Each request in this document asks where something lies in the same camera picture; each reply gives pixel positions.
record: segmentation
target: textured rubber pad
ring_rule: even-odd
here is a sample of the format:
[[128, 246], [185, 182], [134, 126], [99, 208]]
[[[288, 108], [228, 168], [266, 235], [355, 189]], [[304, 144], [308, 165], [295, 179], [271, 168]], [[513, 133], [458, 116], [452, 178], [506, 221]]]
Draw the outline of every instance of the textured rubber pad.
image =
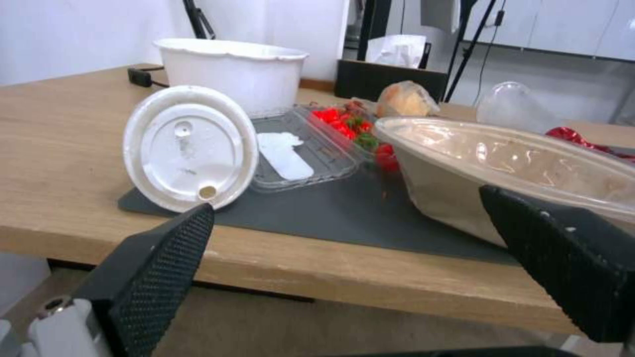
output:
[[90, 300], [115, 356], [149, 356], [185, 298], [214, 224], [203, 204], [126, 238], [74, 294]]
[[635, 316], [635, 237], [583, 208], [480, 191], [509, 252], [574, 324], [597, 342], [623, 342]]

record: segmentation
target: white wall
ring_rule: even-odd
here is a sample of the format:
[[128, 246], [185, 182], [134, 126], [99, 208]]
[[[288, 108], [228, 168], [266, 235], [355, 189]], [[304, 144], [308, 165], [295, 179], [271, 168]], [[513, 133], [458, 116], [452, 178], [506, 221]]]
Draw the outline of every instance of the white wall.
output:
[[[196, 0], [219, 39], [310, 53], [303, 77], [332, 81], [342, 56], [349, 0]], [[0, 85], [140, 62], [151, 45], [193, 37], [181, 0], [0, 1]]]
[[0, 17], [0, 85], [160, 63], [153, 40], [193, 36], [179, 0], [9, 0]]
[[197, 0], [218, 39], [273, 44], [309, 53], [302, 77], [334, 81], [349, 0]]
[[[398, 34], [404, 0], [392, 0], [387, 34]], [[441, 45], [433, 44], [429, 69], [447, 71], [455, 37], [420, 24], [420, 1], [406, 1], [405, 34], [432, 34]], [[478, 90], [478, 75], [485, 46], [477, 46], [452, 97], [453, 103], [472, 105]], [[481, 94], [502, 81], [517, 81], [533, 90], [554, 113], [575, 119], [607, 123], [618, 117], [635, 81], [635, 65], [593, 60], [552, 53], [492, 48], [483, 72]]]

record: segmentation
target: tissue box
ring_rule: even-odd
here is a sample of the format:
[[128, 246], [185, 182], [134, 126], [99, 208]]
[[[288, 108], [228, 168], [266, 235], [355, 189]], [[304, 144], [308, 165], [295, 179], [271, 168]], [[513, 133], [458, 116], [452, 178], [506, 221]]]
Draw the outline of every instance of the tissue box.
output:
[[425, 69], [373, 64], [357, 60], [339, 60], [335, 96], [377, 101], [382, 90], [392, 83], [413, 81], [420, 84], [437, 102], [443, 98], [448, 75]]

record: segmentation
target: white cabinet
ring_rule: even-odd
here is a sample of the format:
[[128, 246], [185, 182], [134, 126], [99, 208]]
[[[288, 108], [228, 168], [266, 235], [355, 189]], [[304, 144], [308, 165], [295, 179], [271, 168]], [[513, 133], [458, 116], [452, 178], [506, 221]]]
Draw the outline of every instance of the white cabinet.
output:
[[[487, 6], [490, 4], [490, 0], [478, 0], [474, 7], [472, 8], [472, 13], [470, 14], [470, 19], [467, 22], [467, 27], [465, 28], [465, 35], [463, 39], [466, 41], [472, 41], [474, 35], [476, 34], [476, 29], [478, 25], [481, 23], [481, 19], [483, 18], [483, 14], [485, 14], [485, 10], [487, 10]], [[496, 13], [500, 10], [503, 4], [502, 0], [497, 0], [494, 4], [494, 7], [491, 10], [490, 17], [485, 22], [485, 27], [481, 31], [481, 35], [478, 38], [479, 42], [490, 43], [492, 36], [494, 36], [494, 20], [496, 19]]]
[[[474, 38], [474, 34], [487, 9], [490, 0], [479, 0], [472, 8], [472, 15], [465, 28], [466, 41]], [[527, 47], [533, 24], [540, 9], [540, 0], [507, 0], [505, 2], [505, 16], [503, 23], [496, 33], [495, 44], [505, 46]], [[503, 5], [502, 0], [497, 0], [491, 15], [486, 22], [486, 27], [481, 32], [479, 42], [489, 43], [494, 35], [494, 20], [497, 12]]]
[[[490, 0], [474, 5], [464, 40], [471, 41]], [[506, 0], [494, 44], [635, 61], [635, 0]], [[494, 35], [497, 0], [480, 43]]]
[[596, 56], [635, 60], [635, 0], [619, 0]]
[[617, 1], [542, 1], [528, 47], [593, 56]]

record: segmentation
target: metal bolt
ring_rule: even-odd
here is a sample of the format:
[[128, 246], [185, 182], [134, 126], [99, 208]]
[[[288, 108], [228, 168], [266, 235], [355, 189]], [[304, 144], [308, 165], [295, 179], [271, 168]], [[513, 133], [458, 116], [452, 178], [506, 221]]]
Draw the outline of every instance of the metal bolt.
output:
[[73, 299], [68, 295], [54, 297], [46, 301], [39, 310], [37, 310], [37, 318], [43, 320], [49, 316], [53, 316], [55, 313], [59, 313], [71, 305], [73, 305]]

